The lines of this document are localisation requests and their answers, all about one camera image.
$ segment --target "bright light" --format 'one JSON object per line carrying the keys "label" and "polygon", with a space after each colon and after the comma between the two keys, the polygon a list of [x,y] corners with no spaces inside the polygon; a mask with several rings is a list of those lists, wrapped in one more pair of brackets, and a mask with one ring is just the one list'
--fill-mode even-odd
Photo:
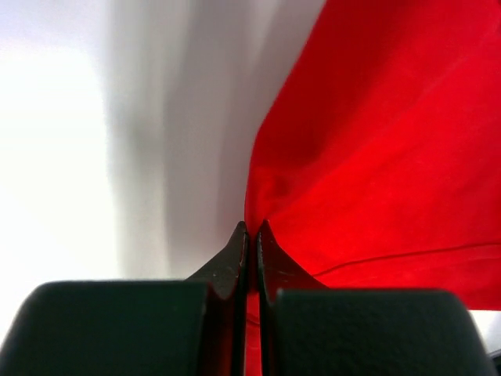
{"label": "bright light", "polygon": [[68,49],[11,46],[0,49],[0,342],[37,285],[119,277],[92,64]]}

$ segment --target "black plastic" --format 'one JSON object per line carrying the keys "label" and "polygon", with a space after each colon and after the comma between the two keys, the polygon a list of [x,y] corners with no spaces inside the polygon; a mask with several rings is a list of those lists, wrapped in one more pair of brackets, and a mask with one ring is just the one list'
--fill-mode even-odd
{"label": "black plastic", "polygon": [[246,257],[240,223],[187,281],[43,285],[5,340],[0,375],[241,375]]}
{"label": "black plastic", "polygon": [[501,350],[492,354],[492,361],[494,362],[494,367],[496,367],[498,374],[501,375]]}
{"label": "black plastic", "polygon": [[330,290],[258,235],[264,376],[495,375],[467,310],[444,291]]}

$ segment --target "white background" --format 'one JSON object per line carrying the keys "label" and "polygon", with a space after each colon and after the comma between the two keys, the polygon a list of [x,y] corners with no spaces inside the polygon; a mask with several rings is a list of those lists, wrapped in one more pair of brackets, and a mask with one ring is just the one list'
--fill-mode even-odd
{"label": "white background", "polygon": [[186,277],[225,244],[322,4],[0,2],[0,341],[40,283]]}

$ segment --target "white wall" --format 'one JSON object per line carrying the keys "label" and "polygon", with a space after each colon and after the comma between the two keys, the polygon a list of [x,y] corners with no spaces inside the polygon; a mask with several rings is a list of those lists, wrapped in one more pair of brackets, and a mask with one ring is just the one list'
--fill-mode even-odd
{"label": "white wall", "polygon": [[40,283],[185,277],[225,244],[322,3],[0,2],[0,341]]}

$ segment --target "red cloth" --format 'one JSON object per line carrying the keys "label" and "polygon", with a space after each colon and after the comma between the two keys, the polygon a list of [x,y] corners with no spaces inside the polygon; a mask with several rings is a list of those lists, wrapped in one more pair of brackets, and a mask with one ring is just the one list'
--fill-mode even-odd
{"label": "red cloth", "polygon": [[[327,1],[255,141],[251,235],[268,219],[332,287],[501,309],[500,15],[497,0]],[[247,343],[254,376],[256,324]]]}

